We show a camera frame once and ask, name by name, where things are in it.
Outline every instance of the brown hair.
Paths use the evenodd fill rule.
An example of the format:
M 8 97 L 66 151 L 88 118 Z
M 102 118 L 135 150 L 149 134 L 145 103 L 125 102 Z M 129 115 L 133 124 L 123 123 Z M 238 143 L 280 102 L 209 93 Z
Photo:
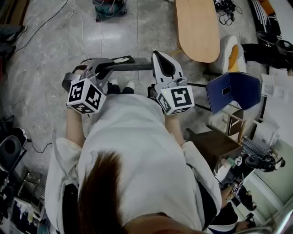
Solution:
M 99 152 L 78 198 L 78 226 L 83 234 L 125 234 L 119 213 L 121 163 L 115 152 Z

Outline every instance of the blue chair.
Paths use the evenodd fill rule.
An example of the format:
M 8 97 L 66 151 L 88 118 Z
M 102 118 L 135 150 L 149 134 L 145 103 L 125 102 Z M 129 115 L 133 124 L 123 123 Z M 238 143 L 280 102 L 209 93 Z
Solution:
M 261 84 L 256 77 L 242 72 L 228 72 L 210 81 L 207 85 L 188 83 L 191 86 L 206 88 L 210 108 L 195 104 L 213 114 L 218 113 L 232 101 L 243 110 L 260 103 Z

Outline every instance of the plaid cloth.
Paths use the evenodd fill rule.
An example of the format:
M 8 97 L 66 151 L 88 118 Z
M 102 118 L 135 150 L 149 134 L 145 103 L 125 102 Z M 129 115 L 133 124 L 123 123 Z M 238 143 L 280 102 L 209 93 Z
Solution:
M 263 158 L 264 156 L 269 154 L 268 150 L 265 150 L 247 137 L 242 138 L 242 147 L 243 151 L 249 156 L 258 156 L 260 158 Z

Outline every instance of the light wood tabletop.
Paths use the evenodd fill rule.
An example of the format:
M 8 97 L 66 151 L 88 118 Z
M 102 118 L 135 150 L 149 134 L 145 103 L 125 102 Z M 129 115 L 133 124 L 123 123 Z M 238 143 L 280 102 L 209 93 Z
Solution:
M 220 53 L 213 0 L 176 0 L 178 37 L 184 53 L 194 61 L 211 63 Z

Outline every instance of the woman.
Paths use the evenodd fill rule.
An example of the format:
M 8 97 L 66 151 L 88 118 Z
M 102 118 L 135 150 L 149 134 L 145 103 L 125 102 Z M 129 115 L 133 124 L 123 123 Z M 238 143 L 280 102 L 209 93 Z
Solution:
M 192 142 L 184 141 L 177 117 L 164 116 L 156 102 L 135 95 L 133 82 L 122 94 L 117 80 L 108 86 L 86 140 L 81 115 L 67 109 L 66 139 L 57 139 L 46 184 L 52 225 L 62 230 L 59 200 L 69 177 L 79 190 L 79 233 L 201 233 L 222 204 L 206 161 Z

